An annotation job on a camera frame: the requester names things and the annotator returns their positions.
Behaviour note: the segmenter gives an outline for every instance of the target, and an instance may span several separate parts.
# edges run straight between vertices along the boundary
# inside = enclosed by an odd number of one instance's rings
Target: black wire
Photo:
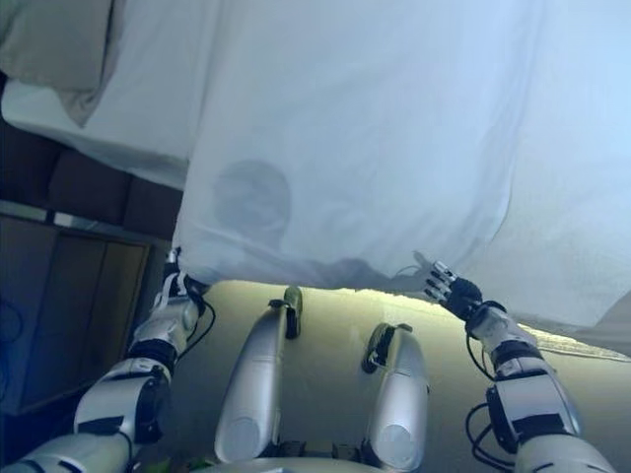
[[[486,352],[484,351],[484,345],[482,345],[480,347],[480,360],[482,360],[482,367],[484,367],[484,370],[486,372],[489,372],[489,369],[486,366],[486,357],[485,357],[485,355],[486,355]]]
[[[0,307],[6,307],[11,310],[18,320],[18,329],[16,330],[16,334],[8,339],[0,338],[0,343],[13,343],[18,340],[22,336],[22,332],[24,331],[24,317],[20,310],[12,303],[0,297]]]
[[[9,374],[9,362],[4,355],[0,353],[0,372],[2,373],[2,384],[0,384],[0,402],[4,401],[9,390],[10,374]]]
[[[469,411],[469,413],[466,415],[466,418],[464,419],[464,432],[466,433],[466,437],[469,439],[470,443],[474,442],[473,435],[471,434],[471,419],[477,411],[479,411],[480,409],[484,409],[485,407],[488,407],[488,403],[483,402],[481,404],[478,404]]]
[[[484,374],[486,377],[488,377],[490,380],[495,381],[495,378],[491,374],[489,374],[489,372],[485,368],[483,368],[473,356],[473,351],[471,350],[471,336],[468,333],[466,334],[466,351],[469,352],[469,357],[471,357],[471,360],[473,361],[475,366],[480,370],[480,372]]]
[[[117,434],[121,434],[123,436],[123,438],[125,440],[127,440],[127,458],[128,459],[127,459],[126,466],[128,467],[131,464],[131,462],[133,461],[133,459],[134,459],[134,450],[133,450],[133,446],[132,446],[133,442],[129,438],[129,435],[126,434],[125,432],[118,431]]]
[[[190,352],[193,348],[195,348],[195,345],[197,345],[206,335],[208,335],[208,332],[210,332],[210,330],[213,328],[213,325],[215,325],[215,320],[217,319],[217,312],[215,312],[215,308],[206,301],[204,301],[204,305],[206,305],[210,309],[211,313],[213,314],[212,319],[210,320],[208,327],[206,327],[206,330],[204,330],[204,332],[197,338],[197,340],[195,340],[193,343],[188,345],[188,347],[186,347],[186,350],[181,352],[181,355],[178,358],[179,360],[184,358],[184,356],[188,352]]]
[[[483,450],[482,447],[480,446],[480,444],[482,443],[484,438],[487,436],[487,434],[491,432],[491,429],[492,429],[492,426],[491,424],[489,424],[482,430],[482,432],[480,432],[480,434],[477,436],[477,438],[473,442],[473,445],[471,446],[471,453],[473,454],[473,457],[477,461],[480,461],[484,463],[485,465],[495,468],[498,471],[511,473],[513,470],[507,467],[515,466],[515,463],[501,460],[491,455],[487,451]]]
[[[515,463],[498,458],[497,456],[492,455],[480,446],[480,443],[482,442],[484,437],[486,437],[486,435],[492,429],[492,426],[490,424],[484,431],[482,431],[482,434],[478,435],[476,439],[473,438],[473,434],[471,433],[471,419],[477,411],[479,411],[480,409],[484,409],[485,407],[488,407],[488,403],[483,402],[481,404],[478,404],[469,411],[469,413],[466,415],[466,419],[464,420],[464,431],[466,433],[466,437],[469,439],[471,445],[473,445],[471,453],[473,454],[475,459],[482,461],[485,464],[493,463],[493,465],[490,466],[494,466],[495,468],[499,466],[504,469],[503,471],[510,471],[506,470],[506,467],[513,467],[515,466]]]
[[[195,326],[193,327],[193,331],[190,332],[190,335],[188,335],[186,337],[186,343],[190,342],[190,339],[195,336],[195,332],[197,332],[197,324],[198,324],[198,322],[199,322],[199,320],[197,322],[195,322]]]

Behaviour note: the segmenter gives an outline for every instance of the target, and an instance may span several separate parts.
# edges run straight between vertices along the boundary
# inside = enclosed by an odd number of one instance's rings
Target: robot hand
[[[207,289],[181,273],[176,258],[172,251],[163,289],[149,318],[134,332],[127,359],[81,398],[74,435],[45,443],[3,473],[125,471],[142,445],[162,436],[158,415],[177,360],[190,348]]]
[[[580,438],[578,412],[556,371],[536,348],[536,339],[520,328],[495,302],[484,302],[480,290],[443,263],[434,264],[425,293],[464,320],[468,337],[482,343],[495,370],[486,399],[495,438],[515,463],[498,460],[472,440],[473,455],[500,471],[604,472],[614,469]]]

